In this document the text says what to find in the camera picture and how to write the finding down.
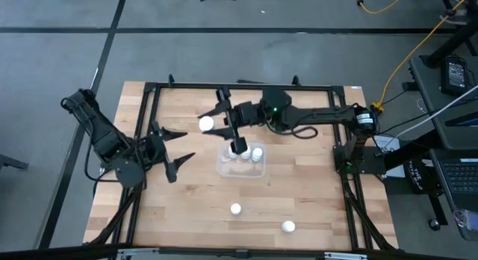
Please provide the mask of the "black overhead beam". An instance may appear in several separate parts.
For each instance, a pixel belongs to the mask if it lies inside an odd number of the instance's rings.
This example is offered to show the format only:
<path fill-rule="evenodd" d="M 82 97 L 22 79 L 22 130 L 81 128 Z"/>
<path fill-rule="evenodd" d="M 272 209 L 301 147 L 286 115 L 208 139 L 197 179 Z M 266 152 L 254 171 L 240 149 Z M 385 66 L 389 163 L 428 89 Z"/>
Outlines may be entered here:
<path fill-rule="evenodd" d="M 131 247 L 128 244 L 88 244 L 78 247 L 58 247 L 0 253 L 0 260 L 95 260 L 115 256 L 135 256 L 140 253 L 193 256 L 226 256 L 235 259 L 252 257 L 297 257 L 324 260 L 326 251 L 307 250 L 250 250 L 250 249 L 186 249 L 177 247 Z M 428 256 L 400 250 L 356 250 L 338 252 L 367 255 L 368 260 L 466 260 L 460 258 Z"/>

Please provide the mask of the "black electronic box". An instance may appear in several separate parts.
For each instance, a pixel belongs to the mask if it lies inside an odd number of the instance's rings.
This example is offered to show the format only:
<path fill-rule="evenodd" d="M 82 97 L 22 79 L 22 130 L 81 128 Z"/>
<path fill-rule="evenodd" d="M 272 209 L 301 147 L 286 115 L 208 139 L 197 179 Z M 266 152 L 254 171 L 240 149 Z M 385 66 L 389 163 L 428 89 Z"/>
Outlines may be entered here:
<path fill-rule="evenodd" d="M 461 96 L 469 89 L 466 63 L 458 57 L 446 57 L 441 65 L 441 92 Z"/>

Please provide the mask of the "clear plastic bag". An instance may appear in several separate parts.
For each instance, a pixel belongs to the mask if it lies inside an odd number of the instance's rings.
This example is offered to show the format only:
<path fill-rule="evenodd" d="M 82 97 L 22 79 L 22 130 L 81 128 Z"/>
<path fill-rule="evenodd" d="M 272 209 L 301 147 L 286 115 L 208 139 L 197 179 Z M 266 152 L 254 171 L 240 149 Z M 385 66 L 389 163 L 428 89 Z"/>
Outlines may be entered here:
<path fill-rule="evenodd" d="M 478 213 L 459 209 L 453 211 L 453 218 L 466 241 L 478 241 Z"/>

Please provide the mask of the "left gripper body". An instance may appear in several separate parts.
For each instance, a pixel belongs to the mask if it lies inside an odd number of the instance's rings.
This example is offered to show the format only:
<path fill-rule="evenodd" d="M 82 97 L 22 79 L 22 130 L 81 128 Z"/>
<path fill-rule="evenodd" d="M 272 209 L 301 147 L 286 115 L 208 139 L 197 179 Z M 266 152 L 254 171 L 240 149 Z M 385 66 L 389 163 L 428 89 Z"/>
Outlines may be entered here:
<path fill-rule="evenodd" d="M 161 136 L 161 128 L 158 122 L 150 123 L 149 134 L 146 136 L 146 160 L 144 163 L 144 173 L 152 168 L 153 165 L 164 163 L 166 177 L 169 183 L 177 180 L 177 169 L 169 160 L 165 142 Z"/>

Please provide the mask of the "silver aluminium bracket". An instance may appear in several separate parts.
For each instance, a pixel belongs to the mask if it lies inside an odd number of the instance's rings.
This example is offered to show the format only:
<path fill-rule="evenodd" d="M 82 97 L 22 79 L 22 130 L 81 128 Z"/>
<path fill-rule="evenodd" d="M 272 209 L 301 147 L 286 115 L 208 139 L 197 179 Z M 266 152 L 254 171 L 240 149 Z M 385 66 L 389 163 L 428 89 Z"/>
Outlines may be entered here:
<path fill-rule="evenodd" d="M 356 253 L 325 252 L 324 260 L 368 260 L 367 255 Z"/>

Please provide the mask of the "dark laptop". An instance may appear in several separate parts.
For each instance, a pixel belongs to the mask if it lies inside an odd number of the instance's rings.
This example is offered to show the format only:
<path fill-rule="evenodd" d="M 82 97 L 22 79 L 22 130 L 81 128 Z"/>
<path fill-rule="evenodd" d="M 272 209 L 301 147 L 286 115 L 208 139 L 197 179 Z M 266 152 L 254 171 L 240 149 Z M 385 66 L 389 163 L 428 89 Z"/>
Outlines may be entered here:
<path fill-rule="evenodd" d="M 453 206 L 478 213 L 478 158 L 448 158 L 439 166 Z"/>

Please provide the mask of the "black floor stand leg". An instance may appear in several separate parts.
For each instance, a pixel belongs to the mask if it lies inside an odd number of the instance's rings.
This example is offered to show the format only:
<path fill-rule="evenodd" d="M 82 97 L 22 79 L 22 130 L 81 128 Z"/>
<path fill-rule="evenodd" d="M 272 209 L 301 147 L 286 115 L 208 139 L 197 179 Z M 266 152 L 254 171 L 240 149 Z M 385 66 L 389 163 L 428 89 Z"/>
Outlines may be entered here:
<path fill-rule="evenodd" d="M 28 163 L 0 154 L 0 170 L 3 167 L 14 167 L 19 170 L 26 170 Z"/>

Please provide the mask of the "black aluminium table frame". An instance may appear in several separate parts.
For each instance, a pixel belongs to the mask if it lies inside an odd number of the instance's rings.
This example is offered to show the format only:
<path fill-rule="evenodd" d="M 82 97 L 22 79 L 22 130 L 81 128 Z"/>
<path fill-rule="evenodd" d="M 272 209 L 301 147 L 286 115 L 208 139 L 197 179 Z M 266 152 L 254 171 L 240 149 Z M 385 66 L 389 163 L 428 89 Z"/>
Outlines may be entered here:
<path fill-rule="evenodd" d="M 206 136 L 197 117 L 216 104 L 216 85 L 162 84 L 156 117 L 187 135 L 167 143 L 173 157 L 195 152 L 169 183 L 161 166 L 147 175 L 138 210 L 129 210 L 120 242 L 136 247 L 200 249 L 307 250 L 346 252 L 364 248 L 357 214 L 348 216 L 342 181 L 332 148 L 346 140 L 343 127 L 320 126 L 310 140 L 279 136 L 265 127 L 246 127 L 248 143 L 267 150 L 267 170 L 260 179 L 225 178 L 217 172 L 223 139 Z M 239 203 L 239 215 L 230 206 Z M 281 230 L 292 220 L 292 233 Z"/>

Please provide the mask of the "white paper sheet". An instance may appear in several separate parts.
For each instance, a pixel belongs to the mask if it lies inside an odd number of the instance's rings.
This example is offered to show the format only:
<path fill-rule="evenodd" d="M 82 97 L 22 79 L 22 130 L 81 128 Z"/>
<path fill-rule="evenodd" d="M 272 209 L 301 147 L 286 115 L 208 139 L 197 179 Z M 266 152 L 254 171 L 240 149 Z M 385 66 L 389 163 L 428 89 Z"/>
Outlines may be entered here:
<path fill-rule="evenodd" d="M 375 136 L 374 140 L 376 144 L 383 152 L 393 152 L 400 148 L 400 141 L 393 137 L 386 136 Z M 382 176 L 383 178 L 405 178 L 405 171 L 402 165 L 395 167 L 394 169 L 388 170 L 386 174 Z"/>

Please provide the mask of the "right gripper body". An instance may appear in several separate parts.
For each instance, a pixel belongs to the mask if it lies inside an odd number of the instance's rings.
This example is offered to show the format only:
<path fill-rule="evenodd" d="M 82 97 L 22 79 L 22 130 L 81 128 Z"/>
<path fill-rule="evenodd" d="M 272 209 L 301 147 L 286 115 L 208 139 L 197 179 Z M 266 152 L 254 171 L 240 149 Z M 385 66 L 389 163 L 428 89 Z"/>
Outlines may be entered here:
<path fill-rule="evenodd" d="M 230 91 L 227 87 L 221 87 L 216 91 L 216 97 L 218 102 L 230 102 Z M 238 129 L 244 126 L 256 126 L 261 123 L 261 118 L 258 114 L 258 104 L 252 104 L 251 102 L 243 102 L 236 106 L 232 106 L 223 112 L 226 117 L 224 123 L 226 128 L 232 128 L 235 132 L 235 138 L 230 139 L 232 142 L 230 147 L 235 154 L 241 154 L 246 151 L 247 144 L 246 139 L 241 137 Z"/>

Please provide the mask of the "black bag with white print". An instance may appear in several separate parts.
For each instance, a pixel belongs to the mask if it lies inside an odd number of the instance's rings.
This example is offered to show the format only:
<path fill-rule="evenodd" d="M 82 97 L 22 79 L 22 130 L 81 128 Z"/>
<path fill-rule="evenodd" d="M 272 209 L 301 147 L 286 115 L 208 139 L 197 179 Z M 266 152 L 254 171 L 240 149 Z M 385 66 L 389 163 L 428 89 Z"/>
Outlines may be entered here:
<path fill-rule="evenodd" d="M 415 194 L 435 193 L 435 176 L 433 170 L 423 163 L 421 158 L 413 158 L 404 165 L 406 178 Z"/>

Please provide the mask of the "person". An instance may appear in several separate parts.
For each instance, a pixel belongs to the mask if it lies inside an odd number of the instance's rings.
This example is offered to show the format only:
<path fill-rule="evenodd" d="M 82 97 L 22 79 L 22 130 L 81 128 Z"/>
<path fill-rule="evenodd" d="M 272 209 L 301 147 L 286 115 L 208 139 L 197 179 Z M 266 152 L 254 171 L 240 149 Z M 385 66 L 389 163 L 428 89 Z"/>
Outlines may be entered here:
<path fill-rule="evenodd" d="M 445 22 L 451 25 L 467 25 L 470 21 L 478 19 L 478 0 L 466 0 L 455 10 L 440 15 L 441 19 L 444 17 L 447 18 Z"/>

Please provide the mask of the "clear plastic basket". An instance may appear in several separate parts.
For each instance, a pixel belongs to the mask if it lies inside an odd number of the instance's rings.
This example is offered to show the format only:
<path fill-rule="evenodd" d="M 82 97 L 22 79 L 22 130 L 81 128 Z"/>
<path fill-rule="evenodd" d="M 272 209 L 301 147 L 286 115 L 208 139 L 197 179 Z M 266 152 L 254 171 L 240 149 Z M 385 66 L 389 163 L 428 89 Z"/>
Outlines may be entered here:
<path fill-rule="evenodd" d="M 228 153 L 229 146 L 228 143 L 225 143 L 218 148 L 217 172 L 220 176 L 239 179 L 260 179 L 264 176 L 267 170 L 267 150 L 264 144 L 252 143 L 248 145 L 251 151 L 257 147 L 263 150 L 264 154 L 259 162 L 254 162 L 251 157 L 248 160 L 244 160 L 240 155 L 236 159 L 230 158 Z"/>

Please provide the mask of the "dark grey desk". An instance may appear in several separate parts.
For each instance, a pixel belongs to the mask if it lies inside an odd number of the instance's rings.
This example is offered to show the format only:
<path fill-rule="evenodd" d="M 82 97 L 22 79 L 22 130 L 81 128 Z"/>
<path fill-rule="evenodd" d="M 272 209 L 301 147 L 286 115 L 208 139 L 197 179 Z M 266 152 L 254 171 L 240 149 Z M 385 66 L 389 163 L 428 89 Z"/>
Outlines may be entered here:
<path fill-rule="evenodd" d="M 469 89 L 461 96 L 441 92 L 441 65 L 432 65 L 430 56 L 413 58 L 411 71 L 425 106 L 432 114 L 434 129 L 384 156 L 385 167 L 394 168 L 405 161 L 428 154 L 452 211 L 439 161 L 448 158 L 478 158 L 478 56 L 466 57 Z"/>

